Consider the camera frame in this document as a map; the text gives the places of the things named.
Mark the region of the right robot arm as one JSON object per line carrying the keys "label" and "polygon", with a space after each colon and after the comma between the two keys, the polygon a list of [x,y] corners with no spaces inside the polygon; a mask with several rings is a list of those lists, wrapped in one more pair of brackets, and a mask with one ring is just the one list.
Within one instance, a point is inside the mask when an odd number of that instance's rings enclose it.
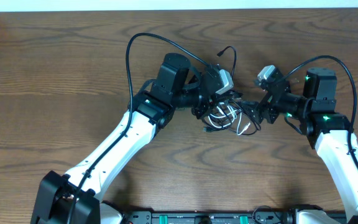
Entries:
{"label": "right robot arm", "polygon": [[335,111],[335,72],[308,69],[302,95],[291,93],[289,82],[273,65],[259,72],[255,84],[267,94],[261,102],[248,104],[252,114],[259,122],[270,124],[281,114],[300,122],[295,130],[307,137],[328,168],[344,205],[346,222],[358,223],[358,143],[351,122]]}

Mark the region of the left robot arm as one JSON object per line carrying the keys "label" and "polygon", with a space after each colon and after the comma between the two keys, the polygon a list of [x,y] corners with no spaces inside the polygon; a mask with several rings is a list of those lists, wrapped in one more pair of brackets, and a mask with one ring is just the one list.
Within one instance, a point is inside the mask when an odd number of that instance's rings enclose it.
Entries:
{"label": "left robot arm", "polygon": [[184,55],[166,54],[157,77],[144,83],[115,130],[64,175],[50,171],[42,179],[31,223],[122,222],[122,213],[103,203],[103,197],[124,166],[177,108],[191,108],[201,119],[232,87],[231,74],[219,66],[208,65],[200,73]]}

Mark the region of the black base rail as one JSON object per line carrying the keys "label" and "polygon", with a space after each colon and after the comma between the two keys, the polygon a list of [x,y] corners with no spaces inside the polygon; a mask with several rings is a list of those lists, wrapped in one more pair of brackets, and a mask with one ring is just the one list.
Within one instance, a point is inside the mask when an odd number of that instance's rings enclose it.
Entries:
{"label": "black base rail", "polygon": [[267,206],[240,212],[155,212],[137,209],[125,212],[112,205],[100,205],[101,223],[197,224],[197,223],[296,223],[295,210],[279,212]]}

